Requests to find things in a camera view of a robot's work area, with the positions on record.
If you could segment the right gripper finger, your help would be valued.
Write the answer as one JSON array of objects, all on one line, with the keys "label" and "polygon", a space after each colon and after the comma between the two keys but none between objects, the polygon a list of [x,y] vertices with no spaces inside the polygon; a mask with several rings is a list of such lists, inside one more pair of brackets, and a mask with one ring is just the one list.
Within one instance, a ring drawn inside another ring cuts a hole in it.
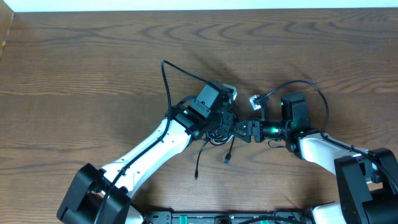
[{"label": "right gripper finger", "polygon": [[244,142],[251,142],[251,132],[248,130],[233,130],[232,134]]},{"label": "right gripper finger", "polygon": [[245,119],[243,121],[237,122],[233,126],[233,131],[249,131],[251,127],[251,121]]}]

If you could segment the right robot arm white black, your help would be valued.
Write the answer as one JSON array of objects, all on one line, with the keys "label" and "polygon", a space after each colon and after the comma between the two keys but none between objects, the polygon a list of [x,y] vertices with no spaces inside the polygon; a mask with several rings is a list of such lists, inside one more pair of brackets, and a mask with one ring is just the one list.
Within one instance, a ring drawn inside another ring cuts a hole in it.
[{"label": "right robot arm white black", "polygon": [[397,223],[397,160],[386,148],[367,150],[337,141],[312,128],[301,93],[281,98],[282,119],[236,123],[231,132],[245,142],[283,140],[289,152],[335,175],[339,202],[313,207],[307,223]]}]

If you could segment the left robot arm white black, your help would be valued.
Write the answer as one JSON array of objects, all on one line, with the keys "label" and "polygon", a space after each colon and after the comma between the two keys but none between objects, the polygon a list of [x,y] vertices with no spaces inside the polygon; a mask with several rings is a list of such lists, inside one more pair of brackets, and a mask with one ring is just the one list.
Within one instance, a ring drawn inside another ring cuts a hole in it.
[{"label": "left robot arm white black", "polygon": [[238,92],[235,87],[210,80],[190,102],[173,106],[157,129],[134,149],[97,169],[90,163],[74,176],[57,211],[62,223],[143,223],[132,206],[138,188],[167,160],[192,141],[221,128]]}]

